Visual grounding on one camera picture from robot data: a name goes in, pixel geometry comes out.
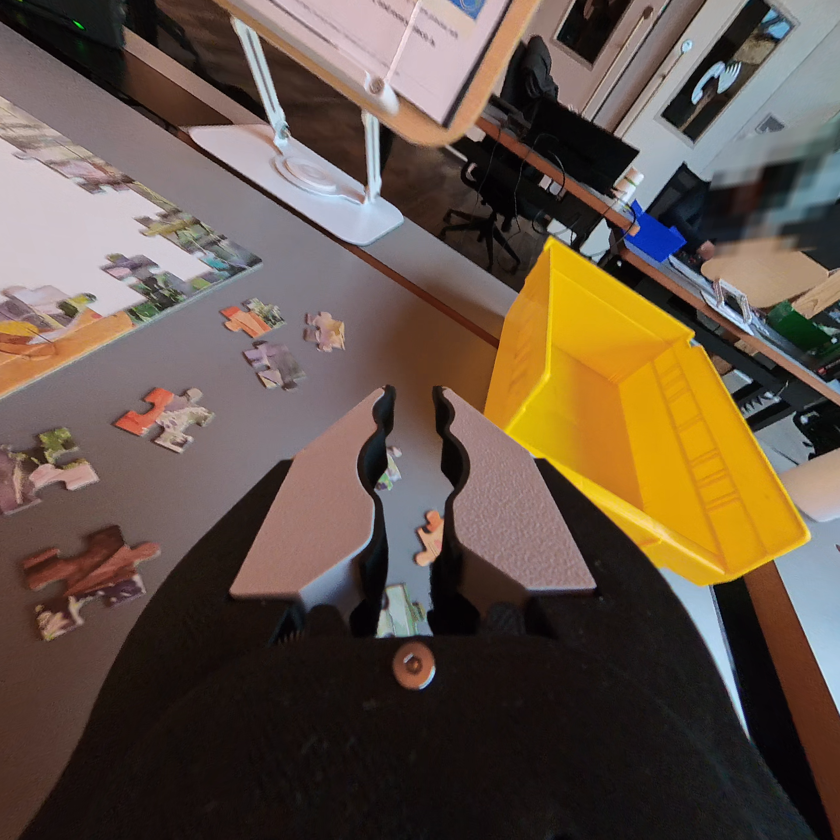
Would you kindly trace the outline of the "long wood-topped office desk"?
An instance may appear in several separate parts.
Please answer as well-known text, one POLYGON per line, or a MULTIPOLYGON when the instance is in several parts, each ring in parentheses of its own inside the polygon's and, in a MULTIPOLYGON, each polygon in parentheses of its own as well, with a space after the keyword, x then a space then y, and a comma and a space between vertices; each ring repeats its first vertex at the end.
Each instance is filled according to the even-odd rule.
POLYGON ((807 411, 823 401, 839 404, 838 384, 825 382, 773 340, 750 333, 720 314, 671 264, 651 260, 622 238, 636 225, 608 198, 563 175, 558 165, 530 151, 495 117, 480 115, 476 128, 522 163, 559 183, 560 193, 574 196, 591 209, 597 224, 607 222, 616 242, 607 249, 599 266, 619 280, 630 280, 636 292, 695 330, 696 340, 706 350, 748 376, 752 385, 744 386, 740 396, 752 399, 773 392, 783 409, 793 411, 807 411))

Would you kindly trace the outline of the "dark framed wall picture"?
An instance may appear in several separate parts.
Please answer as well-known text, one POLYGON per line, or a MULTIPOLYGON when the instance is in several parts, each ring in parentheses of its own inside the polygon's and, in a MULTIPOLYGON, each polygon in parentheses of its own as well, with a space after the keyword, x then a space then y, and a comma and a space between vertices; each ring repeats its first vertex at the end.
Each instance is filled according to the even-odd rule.
POLYGON ((554 41, 578 59, 592 65, 630 4, 630 1, 574 1, 554 41))

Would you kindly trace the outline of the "wall picture with white symbol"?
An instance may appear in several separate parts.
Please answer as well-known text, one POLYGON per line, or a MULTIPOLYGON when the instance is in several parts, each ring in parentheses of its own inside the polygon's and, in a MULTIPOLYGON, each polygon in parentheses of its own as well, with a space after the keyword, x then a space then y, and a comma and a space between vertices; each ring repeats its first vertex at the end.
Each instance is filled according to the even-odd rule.
POLYGON ((661 119, 696 144, 797 25, 778 4, 745 2, 668 101, 661 119))

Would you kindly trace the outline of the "yellow plastic bin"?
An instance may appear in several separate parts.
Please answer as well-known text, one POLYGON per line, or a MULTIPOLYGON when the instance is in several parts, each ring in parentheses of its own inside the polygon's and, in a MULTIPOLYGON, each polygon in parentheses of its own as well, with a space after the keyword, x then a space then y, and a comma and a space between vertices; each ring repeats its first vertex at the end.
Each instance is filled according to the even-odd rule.
POLYGON ((715 585, 811 534, 694 338, 551 238, 505 317, 485 415, 657 567, 715 585))

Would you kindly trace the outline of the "blue plastic bin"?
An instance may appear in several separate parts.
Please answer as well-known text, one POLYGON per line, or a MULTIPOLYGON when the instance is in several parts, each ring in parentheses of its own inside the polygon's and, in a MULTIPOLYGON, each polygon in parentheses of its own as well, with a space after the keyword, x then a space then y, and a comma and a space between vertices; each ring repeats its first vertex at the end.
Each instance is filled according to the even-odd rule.
POLYGON ((631 209, 635 213, 638 231, 628 234, 624 242, 632 245, 657 263, 669 257, 686 245, 686 239, 675 226, 666 227, 657 219, 647 214, 634 200, 631 209))

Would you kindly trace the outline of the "black device with green light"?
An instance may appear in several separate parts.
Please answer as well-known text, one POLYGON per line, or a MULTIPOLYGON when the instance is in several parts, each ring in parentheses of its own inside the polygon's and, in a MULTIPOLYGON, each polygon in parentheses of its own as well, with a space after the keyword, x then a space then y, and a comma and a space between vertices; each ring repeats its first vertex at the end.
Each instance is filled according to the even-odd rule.
POLYGON ((4 11, 50 22, 100 46, 124 46, 124 1, 2 1, 1 6, 4 11))

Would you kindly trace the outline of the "partly assembled jigsaw puzzle board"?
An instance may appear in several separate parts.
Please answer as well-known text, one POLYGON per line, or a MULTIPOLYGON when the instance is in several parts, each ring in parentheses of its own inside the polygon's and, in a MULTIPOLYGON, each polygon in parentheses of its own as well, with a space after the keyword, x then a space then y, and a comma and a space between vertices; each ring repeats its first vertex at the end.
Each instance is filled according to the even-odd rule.
POLYGON ((1 99, 1 395, 262 260, 1 99))

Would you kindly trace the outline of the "black office chair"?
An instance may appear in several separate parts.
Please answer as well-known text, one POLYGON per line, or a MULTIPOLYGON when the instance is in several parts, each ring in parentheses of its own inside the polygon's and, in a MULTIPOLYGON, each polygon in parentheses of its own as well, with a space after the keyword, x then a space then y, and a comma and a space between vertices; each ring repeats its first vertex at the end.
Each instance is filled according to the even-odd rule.
POLYGON ((511 272, 515 272, 522 261, 509 244, 507 235, 522 204, 518 197, 522 176, 514 167, 519 159, 502 143, 489 136, 480 141, 458 141, 455 148, 465 156, 459 179, 463 186, 474 193, 476 206, 485 207, 487 213, 481 215, 476 209, 465 212, 450 207, 444 215, 444 225, 438 237, 445 239, 450 233, 475 233, 478 242, 486 247, 489 272, 493 271, 496 262, 496 246, 510 257, 511 272))

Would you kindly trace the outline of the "brown cardboard box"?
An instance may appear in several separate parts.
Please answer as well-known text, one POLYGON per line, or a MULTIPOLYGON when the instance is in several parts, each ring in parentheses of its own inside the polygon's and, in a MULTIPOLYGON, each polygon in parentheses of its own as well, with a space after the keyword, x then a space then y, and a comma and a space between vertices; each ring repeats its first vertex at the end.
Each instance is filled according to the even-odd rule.
POLYGON ((799 251, 715 257, 700 272, 740 290, 754 308, 770 310, 788 301, 811 319, 839 301, 838 269, 826 269, 799 251))

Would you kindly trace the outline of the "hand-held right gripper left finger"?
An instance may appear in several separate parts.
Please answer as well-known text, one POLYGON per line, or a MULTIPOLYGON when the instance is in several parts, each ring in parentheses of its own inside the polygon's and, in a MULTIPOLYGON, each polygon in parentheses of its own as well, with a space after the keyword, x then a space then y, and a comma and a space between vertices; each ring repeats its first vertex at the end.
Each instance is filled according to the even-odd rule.
POLYGON ((377 620, 388 546, 375 484, 395 403, 395 387, 374 389, 295 455, 230 585, 234 600, 332 606, 346 620, 377 620))

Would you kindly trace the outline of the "green box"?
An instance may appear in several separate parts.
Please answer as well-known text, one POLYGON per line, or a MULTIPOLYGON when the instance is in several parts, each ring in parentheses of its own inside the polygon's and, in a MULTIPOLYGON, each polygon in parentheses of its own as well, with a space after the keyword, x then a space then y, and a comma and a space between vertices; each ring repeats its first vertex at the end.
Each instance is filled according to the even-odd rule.
POLYGON ((838 342, 838 329, 825 327, 806 318, 789 301, 782 301, 769 310, 766 322, 803 351, 816 351, 838 342))

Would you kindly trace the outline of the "white stand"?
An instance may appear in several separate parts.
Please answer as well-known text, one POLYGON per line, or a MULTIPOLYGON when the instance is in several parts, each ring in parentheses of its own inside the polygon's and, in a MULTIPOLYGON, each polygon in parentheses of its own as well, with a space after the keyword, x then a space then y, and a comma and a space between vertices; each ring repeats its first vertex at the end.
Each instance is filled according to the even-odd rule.
POLYGON ((403 214, 381 198, 381 125, 361 112, 366 180, 362 184, 295 139, 280 105, 258 33, 240 17, 231 25, 266 111, 267 123, 188 130, 202 151, 263 188, 344 243, 367 246, 403 224, 403 214))

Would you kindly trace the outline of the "black monitor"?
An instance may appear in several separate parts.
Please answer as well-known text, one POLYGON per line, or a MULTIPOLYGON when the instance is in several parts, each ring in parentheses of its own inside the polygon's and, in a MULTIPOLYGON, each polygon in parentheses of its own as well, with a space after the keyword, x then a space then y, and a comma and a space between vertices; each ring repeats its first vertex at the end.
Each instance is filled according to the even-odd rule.
POLYGON ((612 191, 638 155, 637 148, 546 95, 533 112, 526 145, 602 194, 612 191))

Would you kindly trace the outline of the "black jacket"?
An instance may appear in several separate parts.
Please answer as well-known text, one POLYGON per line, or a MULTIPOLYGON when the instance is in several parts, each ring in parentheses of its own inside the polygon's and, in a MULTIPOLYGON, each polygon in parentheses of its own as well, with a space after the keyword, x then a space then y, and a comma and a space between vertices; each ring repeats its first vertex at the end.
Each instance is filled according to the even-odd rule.
POLYGON ((502 98, 524 116, 529 116, 542 100, 557 102, 559 87, 552 75, 552 57, 543 38, 531 36, 520 43, 508 67, 502 98))

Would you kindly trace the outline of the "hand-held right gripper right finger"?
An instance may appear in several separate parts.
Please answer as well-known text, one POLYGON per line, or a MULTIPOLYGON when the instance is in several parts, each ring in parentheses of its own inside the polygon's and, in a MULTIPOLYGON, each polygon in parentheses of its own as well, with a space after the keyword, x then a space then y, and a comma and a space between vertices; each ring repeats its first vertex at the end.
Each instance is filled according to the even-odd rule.
POLYGON ((433 389, 451 490, 432 565, 435 621, 480 621, 496 604, 592 595, 595 579, 527 449, 452 389, 433 389))

